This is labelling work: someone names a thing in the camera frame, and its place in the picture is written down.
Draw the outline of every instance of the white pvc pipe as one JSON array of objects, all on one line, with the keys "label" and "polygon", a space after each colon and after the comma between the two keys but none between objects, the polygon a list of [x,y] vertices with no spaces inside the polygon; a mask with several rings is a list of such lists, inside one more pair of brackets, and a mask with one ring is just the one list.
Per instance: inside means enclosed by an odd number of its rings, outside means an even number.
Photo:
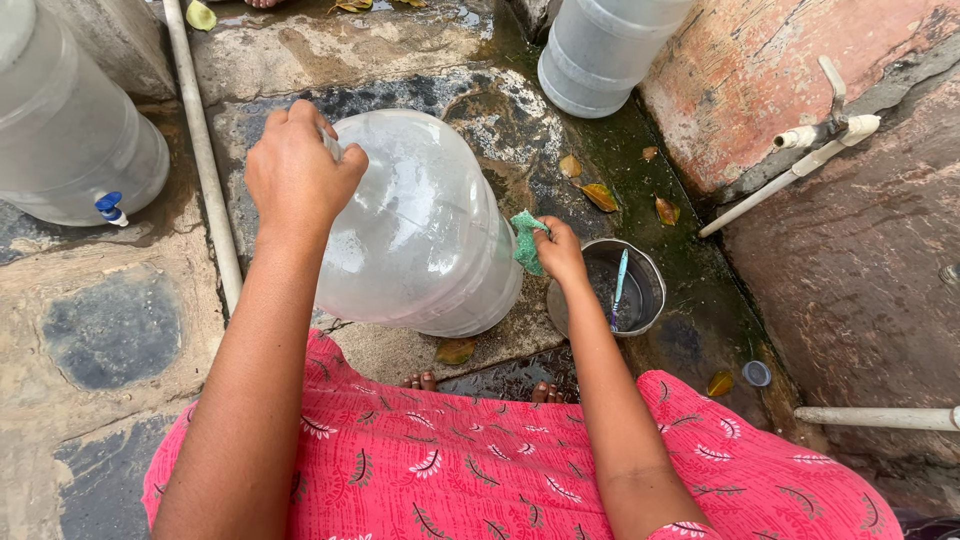
[{"label": "white pvc pipe", "polygon": [[841,150],[853,146],[861,140],[870,136],[880,126],[880,117],[872,114],[862,114],[850,118],[850,126],[844,136],[838,140],[832,140],[822,148],[810,152],[790,167],[790,170],[779,175],[775,180],[762,187],[759,191],[747,197],[743,202],[733,207],[729,212],[714,219],[709,225],[700,230],[700,237],[706,238],[716,233],[721,227],[727,225],[734,219],[743,215],[743,213],[764,199],[783,189],[784,186],[804,177],[820,165],[826,163],[830,158],[836,156]]},{"label": "white pvc pipe", "polygon": [[781,189],[783,189],[784,186],[790,184],[791,182],[797,180],[798,178],[800,177],[793,174],[793,171],[786,171],[785,173],[779,175],[772,182],[767,183],[767,185],[760,188],[753,195],[751,195],[750,197],[747,197],[747,199],[744,200],[742,203],[733,207],[727,213],[714,219],[706,227],[703,227],[700,230],[700,237],[706,238],[707,236],[710,236],[711,234],[716,233],[717,231],[720,230],[721,227],[723,227],[724,225],[727,225],[734,219],[740,217],[741,215],[743,215],[744,212],[760,204],[760,202],[762,202],[764,199],[780,191]]},{"label": "white pvc pipe", "polygon": [[799,406],[794,416],[813,424],[960,431],[960,406],[955,408],[873,408]]},{"label": "white pvc pipe", "polygon": [[186,39],[186,27],[183,26],[183,12],[180,0],[163,0],[163,10],[167,15],[167,27],[170,29],[170,41],[177,63],[177,76],[180,79],[180,93],[186,109],[187,125],[190,128],[190,140],[193,142],[197,172],[200,174],[200,187],[204,193],[206,218],[210,223],[210,238],[217,256],[217,268],[227,297],[227,310],[230,314],[240,299],[243,289],[243,277],[233,245],[233,232],[224,204],[224,192],[217,175],[217,164],[213,159],[213,147],[210,145],[210,133],[206,129],[204,105],[197,88],[197,74],[193,70],[190,57],[190,43]]}]

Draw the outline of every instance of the wall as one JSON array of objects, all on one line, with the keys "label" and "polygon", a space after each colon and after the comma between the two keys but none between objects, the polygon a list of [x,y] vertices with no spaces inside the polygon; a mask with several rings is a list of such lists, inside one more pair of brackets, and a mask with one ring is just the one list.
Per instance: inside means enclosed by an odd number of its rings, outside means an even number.
[{"label": "wall", "polygon": [[640,89],[687,191],[708,208],[800,155],[771,156],[770,141],[827,116],[819,55],[843,76],[848,102],[870,97],[856,113],[892,107],[960,59],[960,39],[949,40],[958,13],[960,0],[698,0]]},{"label": "wall", "polygon": [[37,2],[70,27],[80,46],[135,102],[177,95],[164,54],[166,26],[143,0]]},{"label": "wall", "polygon": [[[809,405],[960,405],[960,63],[723,230]],[[891,505],[960,513],[960,433],[827,428]]]}]

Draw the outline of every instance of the clear plastic water bottle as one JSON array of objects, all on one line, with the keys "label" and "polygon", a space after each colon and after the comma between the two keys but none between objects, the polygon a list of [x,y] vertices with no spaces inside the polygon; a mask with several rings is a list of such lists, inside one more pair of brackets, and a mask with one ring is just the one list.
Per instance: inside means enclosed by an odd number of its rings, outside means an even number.
[{"label": "clear plastic water bottle", "polygon": [[106,224],[109,194],[120,213],[146,207],[170,167],[156,127],[34,0],[0,15],[0,199],[61,225]]},{"label": "clear plastic water bottle", "polygon": [[543,93],[582,118],[617,112],[693,0],[566,0],[537,74]]},{"label": "clear plastic water bottle", "polygon": [[[317,307],[442,337],[475,335],[510,310],[523,282],[516,239],[467,143],[415,110],[375,110],[334,125],[370,157],[333,222]],[[337,156],[336,141],[325,137]]]}]

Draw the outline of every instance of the dry leaf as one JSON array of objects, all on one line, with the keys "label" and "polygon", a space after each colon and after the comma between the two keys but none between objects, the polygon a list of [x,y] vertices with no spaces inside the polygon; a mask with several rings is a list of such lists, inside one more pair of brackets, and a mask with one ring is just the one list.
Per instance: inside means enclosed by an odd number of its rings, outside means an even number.
[{"label": "dry leaf", "polygon": [[663,225],[676,226],[677,220],[680,219],[680,207],[666,199],[661,199],[656,191],[654,191],[654,197],[657,197],[657,215],[660,217],[660,222]]},{"label": "dry leaf", "polygon": [[584,167],[573,157],[573,154],[570,154],[560,160],[560,172],[564,173],[567,178],[577,178],[580,173],[584,172]]},{"label": "dry leaf", "polygon": [[610,193],[610,190],[607,189],[605,185],[602,184],[587,184],[587,185],[576,185],[587,194],[589,199],[593,201],[593,204],[600,207],[604,212],[612,212],[620,209],[620,206],[616,203],[616,199],[613,198],[613,194]]},{"label": "dry leaf", "polygon": [[197,30],[209,32],[210,29],[217,26],[217,14],[197,0],[193,0],[186,7],[186,21]]},{"label": "dry leaf", "polygon": [[337,0],[337,3],[334,4],[326,14],[330,14],[330,12],[337,8],[347,10],[348,12],[360,13],[360,10],[366,10],[372,5],[373,0]]},{"label": "dry leaf", "polygon": [[722,396],[730,392],[733,388],[733,373],[729,371],[718,371],[713,374],[713,379],[707,386],[707,395],[711,398]]},{"label": "dry leaf", "polygon": [[460,365],[469,360],[476,344],[475,337],[448,338],[440,342],[434,358],[447,365]]}]

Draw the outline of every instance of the toothbrush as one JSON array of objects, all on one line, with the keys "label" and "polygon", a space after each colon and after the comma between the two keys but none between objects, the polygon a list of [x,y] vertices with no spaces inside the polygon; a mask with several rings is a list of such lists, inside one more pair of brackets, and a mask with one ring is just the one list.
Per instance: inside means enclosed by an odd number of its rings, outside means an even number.
[{"label": "toothbrush", "polygon": [[616,296],[613,297],[613,310],[610,314],[610,331],[616,331],[616,309],[620,307],[620,296],[623,295],[623,277],[627,274],[627,250],[620,256],[620,271],[616,273]]}]

